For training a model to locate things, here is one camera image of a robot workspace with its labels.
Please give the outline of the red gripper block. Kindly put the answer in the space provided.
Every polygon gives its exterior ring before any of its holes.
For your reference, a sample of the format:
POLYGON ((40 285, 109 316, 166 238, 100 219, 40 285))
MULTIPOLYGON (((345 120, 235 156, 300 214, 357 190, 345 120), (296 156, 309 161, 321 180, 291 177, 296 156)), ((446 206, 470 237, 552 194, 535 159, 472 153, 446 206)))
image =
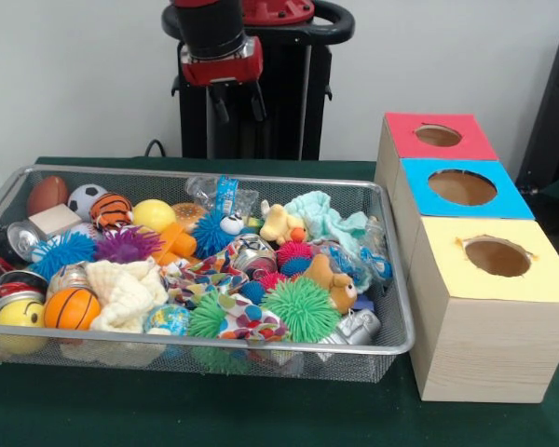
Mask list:
POLYGON ((228 122, 225 87, 210 87, 217 83, 250 83, 252 113, 256 121, 266 119, 262 90, 257 81, 264 66, 263 48, 257 36, 248 36, 242 47, 221 59, 203 60, 194 57, 187 45, 181 48, 181 68, 186 81, 197 87, 208 87, 213 111, 220 123, 228 122))

